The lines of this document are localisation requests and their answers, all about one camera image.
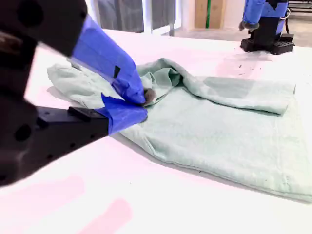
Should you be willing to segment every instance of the floor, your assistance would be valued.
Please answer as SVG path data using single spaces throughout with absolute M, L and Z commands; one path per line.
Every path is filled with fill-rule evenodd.
M 289 33 L 294 34 L 294 43 L 296 46 L 312 47 L 312 13 L 292 13 L 289 17 Z M 245 30 L 195 30 L 195 31 L 177 31 L 176 37 L 199 38 L 199 39 L 217 39 L 241 41 L 248 38 L 248 32 Z

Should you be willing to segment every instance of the table surface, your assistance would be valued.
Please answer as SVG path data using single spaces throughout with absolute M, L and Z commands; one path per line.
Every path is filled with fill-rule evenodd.
M 193 75 L 293 79 L 312 89 L 312 49 L 273 56 L 245 53 L 238 42 L 107 33 L 137 64 L 166 57 Z M 37 48 L 25 97 L 68 108 L 46 69 L 66 58 Z M 311 109 L 300 101 L 307 140 Z M 312 205 L 268 195 L 196 171 L 165 165 L 120 134 L 100 139 L 31 177 L 0 189 L 2 234 L 311 233 Z

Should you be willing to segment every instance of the blue tape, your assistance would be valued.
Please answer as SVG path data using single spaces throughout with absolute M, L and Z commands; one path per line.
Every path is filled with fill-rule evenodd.
M 72 60 L 101 75 L 125 101 L 133 104 L 145 102 L 144 88 L 132 58 L 89 15 Z
M 259 23 L 266 0 L 245 0 L 243 21 L 249 24 Z
M 278 23 L 276 34 L 279 34 L 279 33 L 281 33 L 283 31 L 284 23 L 285 23 L 285 20 L 281 20 Z
M 261 16 L 263 17 L 284 17 L 287 11 L 287 2 L 278 3 L 274 10 L 270 4 L 266 3 L 262 11 Z
M 123 100 L 106 97 L 102 94 L 105 107 L 95 109 L 96 112 L 109 119 L 108 133 L 113 134 L 134 124 L 141 123 L 147 118 L 144 107 L 131 105 Z

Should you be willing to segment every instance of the green stripe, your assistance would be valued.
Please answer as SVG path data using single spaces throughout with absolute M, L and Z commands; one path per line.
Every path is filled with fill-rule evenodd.
M 207 17 L 206 17 L 206 28 L 209 28 L 209 16 L 210 16 L 210 0 L 207 0 Z

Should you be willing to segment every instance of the light green towel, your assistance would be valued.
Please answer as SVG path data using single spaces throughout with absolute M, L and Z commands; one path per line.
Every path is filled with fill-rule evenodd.
M 148 120 L 121 133 L 155 158 L 181 167 L 312 202 L 308 159 L 295 85 L 274 81 L 193 77 L 167 59 L 138 67 L 156 100 Z M 88 108 L 100 93 L 118 97 L 99 75 L 55 65 L 54 86 Z

